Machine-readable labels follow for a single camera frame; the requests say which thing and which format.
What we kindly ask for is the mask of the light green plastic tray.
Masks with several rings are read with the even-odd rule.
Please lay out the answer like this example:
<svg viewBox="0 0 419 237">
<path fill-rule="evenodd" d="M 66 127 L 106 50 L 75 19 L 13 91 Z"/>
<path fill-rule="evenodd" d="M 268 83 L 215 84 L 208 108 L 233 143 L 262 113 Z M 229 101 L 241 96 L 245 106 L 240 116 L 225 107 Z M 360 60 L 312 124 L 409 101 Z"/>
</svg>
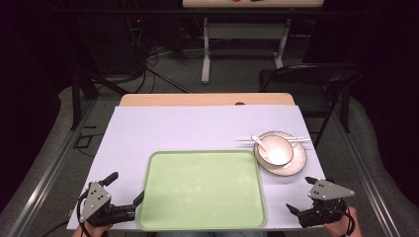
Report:
<svg viewBox="0 0 419 237">
<path fill-rule="evenodd" d="M 266 222 L 259 167 L 247 150 L 152 154 L 137 216 L 145 231 L 258 229 Z"/>
</svg>

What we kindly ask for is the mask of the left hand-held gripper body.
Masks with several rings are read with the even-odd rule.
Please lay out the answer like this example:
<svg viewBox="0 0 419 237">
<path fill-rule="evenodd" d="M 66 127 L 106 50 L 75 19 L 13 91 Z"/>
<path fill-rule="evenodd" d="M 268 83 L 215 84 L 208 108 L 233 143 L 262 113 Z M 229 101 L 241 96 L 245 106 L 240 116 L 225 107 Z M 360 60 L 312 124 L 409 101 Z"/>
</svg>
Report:
<svg viewBox="0 0 419 237">
<path fill-rule="evenodd" d="M 106 191 L 110 182 L 91 182 L 88 190 L 82 195 L 85 200 L 78 213 L 80 223 L 88 222 L 94 227 L 108 226 L 116 223 L 134 221 L 135 204 L 116 206 L 111 204 L 112 196 Z"/>
</svg>

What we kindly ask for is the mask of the black metal stand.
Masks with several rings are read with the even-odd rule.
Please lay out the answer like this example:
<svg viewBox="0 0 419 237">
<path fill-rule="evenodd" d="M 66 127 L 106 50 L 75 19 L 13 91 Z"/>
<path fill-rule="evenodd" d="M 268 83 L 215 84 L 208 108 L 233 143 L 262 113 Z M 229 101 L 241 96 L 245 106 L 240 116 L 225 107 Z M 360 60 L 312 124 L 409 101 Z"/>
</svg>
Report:
<svg viewBox="0 0 419 237">
<path fill-rule="evenodd" d="M 105 87 L 111 89 L 112 91 L 120 94 L 126 95 L 128 91 L 121 88 L 120 86 L 114 84 L 113 82 L 105 79 L 104 77 L 89 71 L 87 69 L 82 69 L 79 66 L 75 67 L 74 76 L 71 79 L 71 94 L 72 94 L 72 114 L 73 121 L 71 129 L 74 130 L 82 119 L 82 109 L 81 109 L 81 95 L 88 100 L 97 100 L 99 97 L 99 92 L 94 85 L 94 82 L 104 85 Z"/>
</svg>

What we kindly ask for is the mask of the person's left hand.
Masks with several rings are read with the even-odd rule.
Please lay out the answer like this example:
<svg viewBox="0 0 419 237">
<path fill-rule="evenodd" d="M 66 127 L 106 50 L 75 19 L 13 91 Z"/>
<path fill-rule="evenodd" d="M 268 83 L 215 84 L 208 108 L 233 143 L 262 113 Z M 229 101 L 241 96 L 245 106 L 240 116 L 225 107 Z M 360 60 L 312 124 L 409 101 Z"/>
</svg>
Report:
<svg viewBox="0 0 419 237">
<path fill-rule="evenodd" d="M 107 232 L 112 228 L 112 225 L 94 227 L 89 223 L 84 225 L 87 232 L 91 237 L 107 237 Z M 88 237 L 84 232 L 81 226 L 78 226 L 77 229 L 73 232 L 71 237 Z"/>
</svg>

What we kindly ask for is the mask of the metal floor rail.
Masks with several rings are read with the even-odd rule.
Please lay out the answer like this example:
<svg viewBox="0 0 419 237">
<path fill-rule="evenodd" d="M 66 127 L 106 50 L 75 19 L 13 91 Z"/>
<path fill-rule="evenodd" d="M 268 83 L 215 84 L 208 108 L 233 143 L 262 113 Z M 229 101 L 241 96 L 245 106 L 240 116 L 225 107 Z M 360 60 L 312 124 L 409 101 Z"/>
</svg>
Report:
<svg viewBox="0 0 419 237">
<path fill-rule="evenodd" d="M 96 101 L 82 104 L 81 119 L 71 130 L 73 106 L 70 100 L 61 100 L 57 119 L 39 155 L 0 214 L 0 221 L 5 225 L 0 237 L 25 237 L 65 163 L 70 146 L 76 141 L 95 105 Z"/>
<path fill-rule="evenodd" d="M 379 223 L 381 234 L 378 236 L 401 237 L 392 209 L 392 201 L 399 198 L 399 189 L 382 165 L 376 134 L 364 108 L 349 111 L 349 132 L 341 124 L 339 111 L 334 112 L 333 120 L 339 125 L 368 204 Z"/>
</svg>

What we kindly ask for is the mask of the white chopstick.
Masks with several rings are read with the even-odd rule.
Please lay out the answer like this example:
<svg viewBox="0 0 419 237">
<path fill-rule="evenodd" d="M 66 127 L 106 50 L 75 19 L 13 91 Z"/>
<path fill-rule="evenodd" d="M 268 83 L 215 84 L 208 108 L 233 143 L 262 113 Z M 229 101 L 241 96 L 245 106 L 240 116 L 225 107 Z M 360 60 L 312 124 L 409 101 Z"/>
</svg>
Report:
<svg viewBox="0 0 419 237">
<path fill-rule="evenodd" d="M 285 140 L 294 140 L 294 141 L 303 141 L 303 140 L 310 140 L 309 138 L 305 138 L 305 137 L 290 137 L 290 136 L 280 136 L 281 138 L 285 139 Z M 249 137 L 238 137 L 235 140 L 237 141 L 251 141 L 252 138 Z"/>
<path fill-rule="evenodd" d="M 311 139 L 310 140 L 303 140 L 303 141 L 294 141 L 294 140 L 291 140 L 291 141 L 289 141 L 289 140 L 285 140 L 285 139 L 283 139 L 283 138 L 281 138 L 281 137 L 279 137 L 279 138 L 270 138 L 270 137 L 266 137 L 266 138 L 264 138 L 264 139 L 262 139 L 262 138 L 260 138 L 263 142 L 268 142 L 268 141 L 274 141 L 274 140 L 284 140 L 284 141 L 287 141 L 287 142 L 311 142 Z M 251 142 L 254 142 L 253 140 L 251 140 L 251 141 L 238 141 L 238 142 L 243 142 L 243 143 L 251 143 Z"/>
</svg>

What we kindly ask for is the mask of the person's right hand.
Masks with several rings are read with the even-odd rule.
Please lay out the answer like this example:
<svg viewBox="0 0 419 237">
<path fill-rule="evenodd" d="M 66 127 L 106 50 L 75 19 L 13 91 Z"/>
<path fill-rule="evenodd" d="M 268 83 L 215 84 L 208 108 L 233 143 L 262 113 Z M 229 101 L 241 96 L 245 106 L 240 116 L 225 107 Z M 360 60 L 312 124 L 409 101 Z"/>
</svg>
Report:
<svg viewBox="0 0 419 237">
<path fill-rule="evenodd" d="M 361 230 L 359 220 L 358 220 L 357 211 L 352 206 L 349 206 L 347 213 L 350 214 L 355 221 L 355 229 L 349 235 L 349 237 L 363 237 L 362 230 Z M 324 224 L 324 228 L 329 232 L 329 234 L 332 237 L 345 237 L 349 224 L 350 224 L 350 218 L 347 216 L 343 216 L 339 221 Z"/>
</svg>

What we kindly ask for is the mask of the white ceramic spoon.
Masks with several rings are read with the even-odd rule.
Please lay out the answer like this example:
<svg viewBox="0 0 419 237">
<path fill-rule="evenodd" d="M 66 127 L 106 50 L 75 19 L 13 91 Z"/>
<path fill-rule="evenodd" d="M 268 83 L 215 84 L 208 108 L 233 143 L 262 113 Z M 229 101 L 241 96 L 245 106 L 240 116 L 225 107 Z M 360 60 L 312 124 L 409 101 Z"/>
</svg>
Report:
<svg viewBox="0 0 419 237">
<path fill-rule="evenodd" d="M 265 147 L 265 144 L 257 135 L 251 135 L 251 139 L 259 146 L 259 149 L 262 149 L 265 153 L 268 153 L 267 148 Z"/>
</svg>

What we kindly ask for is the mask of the white table cover sheet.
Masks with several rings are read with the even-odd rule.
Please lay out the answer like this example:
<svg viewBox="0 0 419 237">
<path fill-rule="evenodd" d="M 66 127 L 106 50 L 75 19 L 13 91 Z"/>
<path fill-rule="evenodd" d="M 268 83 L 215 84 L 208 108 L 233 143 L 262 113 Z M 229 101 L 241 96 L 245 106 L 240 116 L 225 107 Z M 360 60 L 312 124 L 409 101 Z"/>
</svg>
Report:
<svg viewBox="0 0 419 237">
<path fill-rule="evenodd" d="M 309 137 L 300 109 L 287 105 L 117 107 L 97 151 L 87 180 L 95 182 L 118 172 L 108 187 L 115 205 L 132 202 L 144 192 L 148 162 L 156 152 L 247 150 L 253 144 L 235 141 L 268 131 L 283 131 Z M 304 168 L 292 176 L 277 176 L 256 160 L 263 192 L 266 222 L 258 229 L 181 231 L 268 231 L 297 230 L 300 225 L 286 204 L 308 209 L 311 186 L 305 177 L 320 178 L 323 170 L 312 142 L 302 143 L 306 152 Z M 145 231 L 134 221 L 117 224 L 124 231 Z"/>
</svg>

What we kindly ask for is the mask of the black folding chair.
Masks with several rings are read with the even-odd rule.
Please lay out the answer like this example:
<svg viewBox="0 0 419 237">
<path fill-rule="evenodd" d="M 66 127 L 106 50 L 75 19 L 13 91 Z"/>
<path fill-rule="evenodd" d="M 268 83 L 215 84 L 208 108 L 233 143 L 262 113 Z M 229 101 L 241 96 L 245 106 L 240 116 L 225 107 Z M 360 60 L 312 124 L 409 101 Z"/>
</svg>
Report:
<svg viewBox="0 0 419 237">
<path fill-rule="evenodd" d="M 317 146 L 337 104 L 341 124 L 349 132 L 350 87 L 362 77 L 361 68 L 354 64 L 301 63 L 264 69 L 258 84 L 261 93 L 290 94 L 305 119 L 323 119 L 312 132 Z"/>
</svg>

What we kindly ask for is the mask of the wooden table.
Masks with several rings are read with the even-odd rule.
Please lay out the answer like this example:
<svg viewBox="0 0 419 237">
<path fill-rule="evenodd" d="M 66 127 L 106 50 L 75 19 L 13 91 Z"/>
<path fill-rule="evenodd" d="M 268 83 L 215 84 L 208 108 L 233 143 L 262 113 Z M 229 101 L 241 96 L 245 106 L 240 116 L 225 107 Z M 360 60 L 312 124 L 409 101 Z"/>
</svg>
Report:
<svg viewBox="0 0 419 237">
<path fill-rule="evenodd" d="M 123 107 L 294 105 L 288 93 L 126 94 Z"/>
</svg>

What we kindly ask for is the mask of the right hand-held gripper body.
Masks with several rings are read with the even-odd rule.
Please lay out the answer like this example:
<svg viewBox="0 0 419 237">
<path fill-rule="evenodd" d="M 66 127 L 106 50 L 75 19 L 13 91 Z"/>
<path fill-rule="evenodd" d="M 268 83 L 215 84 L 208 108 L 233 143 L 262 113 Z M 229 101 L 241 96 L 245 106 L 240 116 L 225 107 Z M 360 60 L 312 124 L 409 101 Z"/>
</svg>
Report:
<svg viewBox="0 0 419 237">
<path fill-rule="evenodd" d="M 339 221 L 343 216 L 350 218 L 349 228 L 355 226 L 355 221 L 347 213 L 348 206 L 344 198 L 353 197 L 355 192 L 339 186 L 328 180 L 318 180 L 312 185 L 307 196 L 312 199 L 312 208 L 299 211 L 299 224 L 311 227 Z"/>
</svg>

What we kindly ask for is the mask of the cream plate with dark rim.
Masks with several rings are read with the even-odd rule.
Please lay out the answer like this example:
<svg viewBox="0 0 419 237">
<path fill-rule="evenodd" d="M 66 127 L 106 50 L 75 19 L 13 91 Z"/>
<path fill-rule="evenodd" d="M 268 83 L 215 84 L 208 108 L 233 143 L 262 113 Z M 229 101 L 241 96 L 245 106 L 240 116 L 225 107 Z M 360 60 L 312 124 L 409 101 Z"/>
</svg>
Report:
<svg viewBox="0 0 419 237">
<path fill-rule="evenodd" d="M 268 135 L 296 137 L 283 131 L 268 131 L 261 134 L 259 137 L 262 138 Z M 266 171 L 274 175 L 284 176 L 284 177 L 295 175 L 304 168 L 307 157 L 306 157 L 305 149 L 300 142 L 290 142 L 290 144 L 293 147 L 293 159 L 290 163 L 288 163 L 285 166 L 274 166 L 265 162 L 258 153 L 257 144 L 254 145 L 254 154 L 255 154 L 256 160 Z"/>
</svg>

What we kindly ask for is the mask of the wooden desk with white legs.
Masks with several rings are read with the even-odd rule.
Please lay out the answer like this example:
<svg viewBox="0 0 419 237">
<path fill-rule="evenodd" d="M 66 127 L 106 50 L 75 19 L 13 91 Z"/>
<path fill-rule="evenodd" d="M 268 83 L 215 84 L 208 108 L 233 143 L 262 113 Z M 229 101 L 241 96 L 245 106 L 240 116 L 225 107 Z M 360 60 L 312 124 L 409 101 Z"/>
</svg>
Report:
<svg viewBox="0 0 419 237">
<path fill-rule="evenodd" d="M 321 8 L 323 3 L 324 0 L 183 0 L 183 7 L 190 10 L 299 10 Z M 202 83 L 210 81 L 210 40 L 279 40 L 273 56 L 276 67 L 282 67 L 291 22 L 291 18 L 284 18 L 276 23 L 258 23 L 256 19 L 227 23 L 204 17 Z"/>
</svg>

